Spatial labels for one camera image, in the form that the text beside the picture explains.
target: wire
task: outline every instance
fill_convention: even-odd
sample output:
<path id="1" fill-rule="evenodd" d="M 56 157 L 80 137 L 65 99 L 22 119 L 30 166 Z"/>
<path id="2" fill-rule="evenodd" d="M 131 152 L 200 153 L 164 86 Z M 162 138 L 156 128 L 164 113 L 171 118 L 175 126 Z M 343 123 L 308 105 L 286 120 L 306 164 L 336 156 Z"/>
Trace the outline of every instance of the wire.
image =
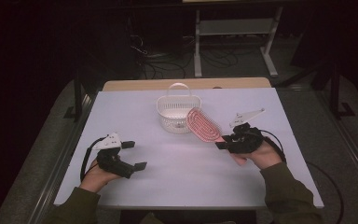
<path id="1" fill-rule="evenodd" d="M 271 134 L 271 135 L 278 141 L 278 143 L 279 143 L 279 145 L 280 145 L 280 147 L 281 147 L 281 151 L 283 152 L 282 143 L 281 143 L 281 141 L 279 140 L 279 138 L 278 138 L 277 136 L 275 136 L 273 133 L 270 133 L 270 132 L 265 131 L 265 130 L 259 130 L 259 131 L 260 131 L 260 132 L 263 132 L 263 133 L 269 133 L 269 134 Z"/>
<path id="2" fill-rule="evenodd" d="M 273 133 L 270 133 L 268 131 L 265 131 L 265 130 L 259 130 L 260 132 L 264 132 L 264 133 L 269 133 L 271 134 L 280 144 L 281 146 L 281 150 L 283 151 L 283 147 L 282 147 L 282 144 L 281 144 L 281 141 L 278 139 L 277 136 L 275 136 Z M 337 183 L 333 180 L 333 178 L 327 173 L 325 172 L 322 168 L 320 168 L 319 166 L 315 165 L 314 163 L 310 162 L 310 161 L 305 161 L 306 164 L 308 165 L 311 165 L 313 166 L 314 168 L 316 168 L 317 170 L 319 170 L 322 174 L 324 174 L 328 180 L 333 184 L 334 188 L 336 189 L 336 192 L 338 194 L 338 198 L 339 198 L 339 216 L 338 216 L 338 219 L 336 221 L 336 224 L 339 224 L 341 223 L 342 221 L 342 218 L 344 216 L 344 200 L 343 200 L 343 197 L 342 197 L 342 193 L 341 193 L 341 190 L 339 189 Z"/>
<path id="3" fill-rule="evenodd" d="M 101 142 L 102 140 L 104 140 L 105 137 L 102 137 L 102 138 L 98 138 L 97 140 L 95 140 L 91 146 L 89 146 L 87 148 L 87 151 L 86 151 L 86 155 L 84 156 L 84 159 L 83 159 L 83 163 L 81 165 L 81 170 L 80 170 L 80 180 L 83 181 L 84 179 L 84 176 L 86 175 L 86 166 L 87 166 L 87 162 L 89 161 L 89 157 L 90 157 L 90 154 L 91 154 L 91 151 L 92 151 L 92 148 L 95 146 L 95 144 L 97 144 L 98 142 Z"/>
<path id="4" fill-rule="evenodd" d="M 84 174 L 84 176 L 86 176 L 86 175 L 89 173 L 89 171 L 92 170 L 92 168 L 94 168 L 94 167 L 97 166 L 97 165 L 98 165 L 98 162 L 97 162 L 96 164 L 94 164 L 93 166 L 91 166 L 91 167 L 88 169 L 88 171 Z"/>
<path id="5" fill-rule="evenodd" d="M 336 221 L 337 224 L 341 223 L 342 218 L 344 216 L 344 200 L 342 197 L 342 193 L 341 190 L 339 189 L 338 185 L 336 184 L 336 182 L 333 180 L 333 178 L 327 173 L 325 172 L 322 168 L 320 168 L 319 166 L 313 164 L 312 162 L 309 161 L 305 161 L 306 164 L 313 166 L 314 168 L 316 168 L 317 170 L 319 170 L 322 174 L 324 174 L 329 181 L 333 184 L 334 188 L 336 189 L 336 192 L 338 194 L 338 198 L 339 198 L 339 216 L 338 219 Z"/>

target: hand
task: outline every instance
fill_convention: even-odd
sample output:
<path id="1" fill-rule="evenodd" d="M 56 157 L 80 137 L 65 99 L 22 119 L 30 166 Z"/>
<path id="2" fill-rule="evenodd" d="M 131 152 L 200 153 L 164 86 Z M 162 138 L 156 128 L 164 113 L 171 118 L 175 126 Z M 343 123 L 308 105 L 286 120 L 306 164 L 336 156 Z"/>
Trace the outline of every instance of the hand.
<path id="1" fill-rule="evenodd" d="M 261 146 L 252 153 L 232 154 L 232 155 L 234 157 L 238 157 L 241 159 L 252 160 L 255 163 L 255 165 L 261 170 L 282 162 L 282 159 L 278 155 L 278 153 L 266 141 L 263 141 Z"/>
<path id="2" fill-rule="evenodd" d="M 119 178 L 121 178 L 121 176 L 101 169 L 97 161 L 94 160 L 79 187 L 97 193 L 107 185 L 107 183 Z"/>

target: white tabletop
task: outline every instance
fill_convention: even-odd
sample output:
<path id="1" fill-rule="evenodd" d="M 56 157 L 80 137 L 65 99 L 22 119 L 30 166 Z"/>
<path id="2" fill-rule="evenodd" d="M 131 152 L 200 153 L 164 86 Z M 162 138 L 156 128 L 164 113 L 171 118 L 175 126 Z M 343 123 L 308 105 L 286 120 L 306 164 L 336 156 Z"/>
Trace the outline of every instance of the white tabletop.
<path id="1" fill-rule="evenodd" d="M 275 89 L 193 90 L 202 110 L 216 121 L 223 134 L 237 113 L 264 108 L 252 119 L 253 127 L 274 133 L 282 142 L 288 167 L 314 194 L 314 204 L 324 204 L 298 148 Z M 166 91 L 99 92 L 76 151 L 55 200 L 62 204 L 80 184 L 79 173 L 86 149 L 96 139 L 117 132 L 121 141 L 135 141 L 122 149 L 129 163 L 147 161 L 145 170 L 130 179 L 109 183 L 99 205 L 118 209 L 257 209 L 265 207 L 265 184 L 258 168 L 248 161 L 237 165 L 226 150 L 204 143 L 193 133 L 173 134 L 162 129 L 157 99 Z M 187 94 L 171 91 L 171 94 Z M 90 162 L 96 157 L 93 151 Z"/>

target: white basket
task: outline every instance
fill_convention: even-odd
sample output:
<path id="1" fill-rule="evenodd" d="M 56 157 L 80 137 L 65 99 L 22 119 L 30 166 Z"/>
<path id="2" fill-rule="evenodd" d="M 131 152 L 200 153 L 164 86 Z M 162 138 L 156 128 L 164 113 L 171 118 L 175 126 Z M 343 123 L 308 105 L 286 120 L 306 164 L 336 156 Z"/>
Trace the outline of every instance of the white basket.
<path id="1" fill-rule="evenodd" d="M 188 95 L 170 95 L 170 89 L 176 86 L 186 87 Z M 191 132 L 186 124 L 188 111 L 194 107 L 201 108 L 201 99 L 191 94 L 191 89 L 183 83 L 173 83 L 167 89 L 167 95 L 157 100 L 157 111 L 162 128 L 169 133 Z"/>

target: sleeve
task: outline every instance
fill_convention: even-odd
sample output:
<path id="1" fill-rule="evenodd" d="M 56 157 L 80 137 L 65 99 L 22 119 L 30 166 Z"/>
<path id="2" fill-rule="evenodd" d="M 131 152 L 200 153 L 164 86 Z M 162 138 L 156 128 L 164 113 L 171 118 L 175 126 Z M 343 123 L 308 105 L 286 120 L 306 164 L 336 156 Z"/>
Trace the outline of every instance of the sleeve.
<path id="1" fill-rule="evenodd" d="M 324 223 L 313 205 L 313 194 L 295 180 L 286 163 L 260 171 L 266 182 L 266 205 L 278 223 Z"/>
<path id="2" fill-rule="evenodd" d="M 97 223 L 96 210 L 100 195 L 74 188 L 68 200 L 47 216 L 44 224 Z"/>

